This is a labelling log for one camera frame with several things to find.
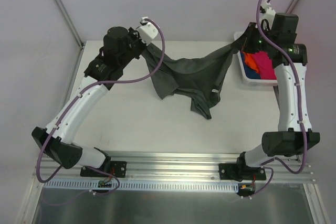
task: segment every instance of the orange cloth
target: orange cloth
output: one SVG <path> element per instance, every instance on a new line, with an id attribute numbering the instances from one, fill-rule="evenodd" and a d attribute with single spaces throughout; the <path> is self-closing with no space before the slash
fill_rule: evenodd
<path id="1" fill-rule="evenodd" d="M 248 53 L 244 53 L 245 56 L 245 64 L 249 66 L 249 68 L 252 68 L 253 70 L 255 70 L 257 73 L 259 73 L 259 68 L 256 64 L 256 62 L 254 61 L 253 54 L 248 54 Z"/>

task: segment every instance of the white tabletop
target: white tabletop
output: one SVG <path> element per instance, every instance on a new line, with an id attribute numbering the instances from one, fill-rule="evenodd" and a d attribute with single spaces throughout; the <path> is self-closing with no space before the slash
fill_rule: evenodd
<path id="1" fill-rule="evenodd" d="M 160 41 L 155 44 L 161 48 Z M 200 58 L 225 44 L 167 41 L 166 53 L 173 59 Z M 101 46 L 102 41 L 87 41 L 72 92 Z M 121 80 L 146 74 L 140 58 L 131 61 Z M 240 75 L 234 57 L 211 120 L 190 111 L 189 97 L 176 94 L 161 100 L 151 79 L 116 84 L 84 120 L 75 143 L 105 151 L 229 154 L 252 149 L 265 131 L 277 130 L 279 110 L 272 87 L 244 86 Z"/>

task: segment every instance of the red cloth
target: red cloth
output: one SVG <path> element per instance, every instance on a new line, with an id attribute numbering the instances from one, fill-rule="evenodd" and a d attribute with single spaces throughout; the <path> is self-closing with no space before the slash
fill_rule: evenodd
<path id="1" fill-rule="evenodd" d="M 257 52 L 252 55 L 255 63 L 258 66 L 260 77 L 263 80 L 276 80 L 277 77 L 274 74 L 274 69 L 272 68 L 272 61 L 268 58 L 266 52 Z"/>

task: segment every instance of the white robotic arm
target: white robotic arm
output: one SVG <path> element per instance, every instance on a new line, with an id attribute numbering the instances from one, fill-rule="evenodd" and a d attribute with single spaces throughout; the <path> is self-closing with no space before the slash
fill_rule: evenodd
<path id="1" fill-rule="evenodd" d="M 260 27 L 250 23 L 244 34 L 232 43 L 232 47 L 251 54 L 265 51 L 272 60 L 279 88 L 278 131 L 265 132 L 262 143 L 253 150 L 241 153 L 236 164 L 220 164 L 219 171 L 228 171 L 220 172 L 221 179 L 253 180 L 257 176 L 257 180 L 265 180 L 262 170 L 265 164 L 277 159 L 288 168 L 281 158 L 304 154 L 320 141 L 320 134 L 312 131 L 306 105 L 306 47 L 295 44 L 298 16 L 276 13 L 267 1 L 261 4 L 260 12 Z M 295 68 L 299 84 L 296 83 L 292 67 Z"/>
<path id="2" fill-rule="evenodd" d="M 83 120 L 95 104 L 112 88 L 113 84 L 97 84 L 99 81 L 118 80 L 123 68 L 134 58 L 139 58 L 142 51 L 157 36 L 158 30 L 150 22 L 141 21 L 136 30 L 112 27 L 104 37 L 104 46 L 99 55 L 89 64 L 80 86 L 58 115 L 42 129 L 36 127 L 32 136 L 36 143 L 43 146 L 50 139 L 45 153 L 64 168 L 74 165 L 90 166 L 109 171 L 109 157 L 96 148 L 75 145 L 73 140 Z"/>

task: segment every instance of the white tray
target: white tray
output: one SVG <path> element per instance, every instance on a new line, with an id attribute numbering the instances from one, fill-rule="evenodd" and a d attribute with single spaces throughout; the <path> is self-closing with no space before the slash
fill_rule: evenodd
<path id="1" fill-rule="evenodd" d="M 244 32 L 243 31 L 238 31 L 234 34 L 234 39 L 238 39 Z M 239 65 L 240 65 L 240 70 L 241 70 L 241 75 L 243 77 L 243 84 L 248 85 L 248 86 L 277 86 L 278 81 L 277 80 L 259 80 L 259 79 L 250 79 L 246 76 L 245 70 L 244 70 L 244 65 L 243 61 L 241 59 L 241 56 L 239 55 L 240 52 L 236 54 L 239 60 Z"/>

